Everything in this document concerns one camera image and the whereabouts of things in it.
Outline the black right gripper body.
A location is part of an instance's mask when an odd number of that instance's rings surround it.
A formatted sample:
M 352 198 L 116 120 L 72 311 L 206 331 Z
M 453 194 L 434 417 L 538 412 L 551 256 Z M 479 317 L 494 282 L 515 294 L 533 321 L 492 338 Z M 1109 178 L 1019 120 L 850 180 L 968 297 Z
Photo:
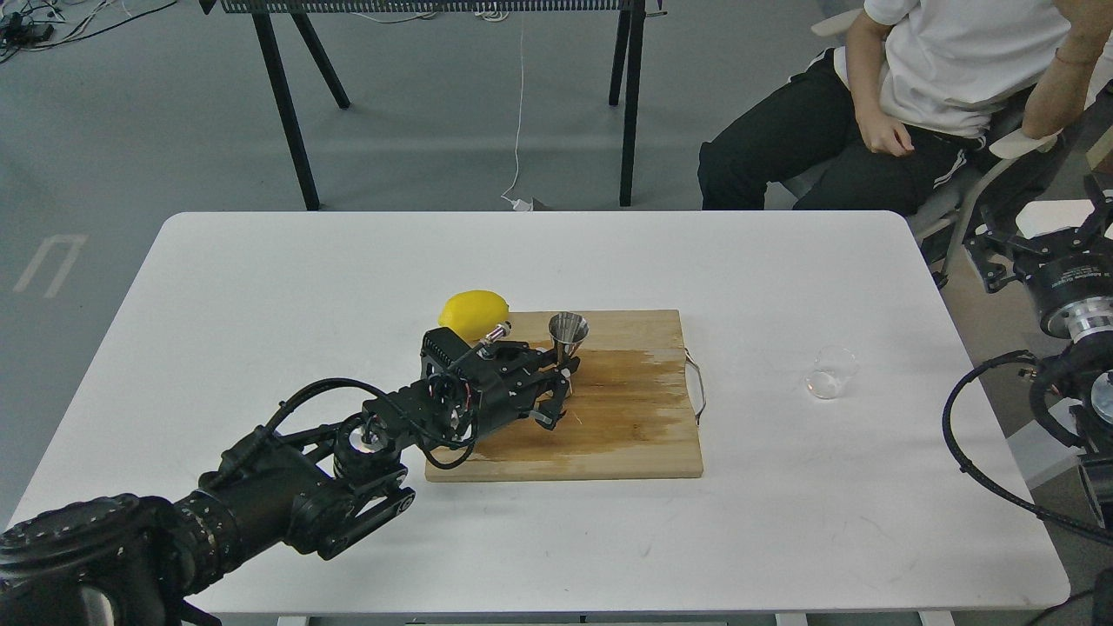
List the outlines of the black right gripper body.
M 1094 336 L 1112 329 L 1112 264 L 1094 252 L 1054 260 L 1026 276 L 1046 336 Z

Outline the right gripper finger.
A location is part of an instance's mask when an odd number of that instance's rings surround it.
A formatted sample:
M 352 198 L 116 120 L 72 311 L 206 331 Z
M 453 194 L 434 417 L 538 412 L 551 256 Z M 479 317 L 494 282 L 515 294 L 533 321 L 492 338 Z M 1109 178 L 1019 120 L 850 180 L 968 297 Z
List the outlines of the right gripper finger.
M 963 241 L 963 250 L 989 294 L 1001 292 L 1009 283 L 1024 282 L 1044 262 L 1044 246 L 1004 229 L 986 229 L 969 236 Z
M 1083 250 L 1094 253 L 1110 252 L 1112 177 L 1105 173 L 1090 173 L 1083 186 L 1090 200 L 1090 214 L 1083 222 Z

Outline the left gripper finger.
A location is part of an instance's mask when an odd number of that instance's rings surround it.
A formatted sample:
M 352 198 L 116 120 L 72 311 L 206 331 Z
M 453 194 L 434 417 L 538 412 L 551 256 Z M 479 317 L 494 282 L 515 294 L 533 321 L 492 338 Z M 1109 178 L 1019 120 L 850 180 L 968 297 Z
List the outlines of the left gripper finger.
M 548 431 L 552 431 L 565 415 L 565 401 L 571 392 L 570 382 L 556 382 L 544 395 L 536 397 L 536 403 L 523 413 L 522 419 L 533 421 Z
M 509 383 L 542 383 L 577 374 L 579 356 L 559 361 L 556 349 L 534 349 L 525 342 L 509 342 Z

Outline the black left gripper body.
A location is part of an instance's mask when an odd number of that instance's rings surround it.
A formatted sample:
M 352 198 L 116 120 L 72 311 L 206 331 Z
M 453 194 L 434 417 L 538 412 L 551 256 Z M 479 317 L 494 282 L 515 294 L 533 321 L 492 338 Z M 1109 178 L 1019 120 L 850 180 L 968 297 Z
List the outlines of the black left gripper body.
M 509 342 L 498 341 L 490 358 L 449 329 L 425 333 L 421 345 L 423 397 L 429 397 L 429 433 L 439 443 L 483 439 L 518 419 L 544 393 L 540 383 L 509 383 Z

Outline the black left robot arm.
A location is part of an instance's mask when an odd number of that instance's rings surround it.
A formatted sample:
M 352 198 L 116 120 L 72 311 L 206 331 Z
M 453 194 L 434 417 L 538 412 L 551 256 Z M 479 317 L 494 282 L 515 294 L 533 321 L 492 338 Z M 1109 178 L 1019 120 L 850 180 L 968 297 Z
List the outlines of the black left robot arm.
M 216 625 L 190 596 L 274 544 L 329 560 L 405 511 L 406 449 L 466 460 L 520 419 L 553 430 L 580 360 L 509 341 L 509 327 L 477 343 L 430 330 L 421 376 L 394 392 L 339 376 L 302 388 L 179 502 L 100 496 L 14 524 L 4 625 Z

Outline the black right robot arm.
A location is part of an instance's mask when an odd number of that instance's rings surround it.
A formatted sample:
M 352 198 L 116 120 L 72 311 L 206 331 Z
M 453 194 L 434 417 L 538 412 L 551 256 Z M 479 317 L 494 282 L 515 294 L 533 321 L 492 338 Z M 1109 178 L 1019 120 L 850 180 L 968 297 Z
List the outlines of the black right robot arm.
M 1110 369 L 1112 369 L 1112 278 L 1110 278 L 1110 175 L 1084 180 L 1087 203 L 1030 206 L 1014 229 L 986 219 L 983 233 L 965 242 L 984 286 L 995 292 L 1018 282 L 1030 293 L 1042 333 L 1066 345 L 1056 356 L 1012 351 L 971 369 L 951 390 L 942 411 L 943 442 L 959 470 L 989 493 L 1036 516 L 1041 522 L 1089 542 L 1110 544 Z M 1030 503 L 989 479 L 962 451 L 951 426 L 951 411 L 963 389 L 982 374 L 1018 366 L 1030 378 L 1032 421 L 1015 443 L 1034 448 L 1061 446 L 1077 468 L 1093 522 Z

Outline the person's hand on lap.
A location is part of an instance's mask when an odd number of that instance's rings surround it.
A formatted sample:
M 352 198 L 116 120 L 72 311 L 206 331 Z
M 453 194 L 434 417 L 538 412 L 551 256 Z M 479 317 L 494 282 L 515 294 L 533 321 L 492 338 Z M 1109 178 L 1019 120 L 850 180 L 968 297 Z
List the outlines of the person's hand on lap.
M 913 155 L 915 147 L 912 135 L 902 120 L 880 110 L 866 110 L 856 114 L 856 123 L 863 145 L 870 153 L 894 157 Z

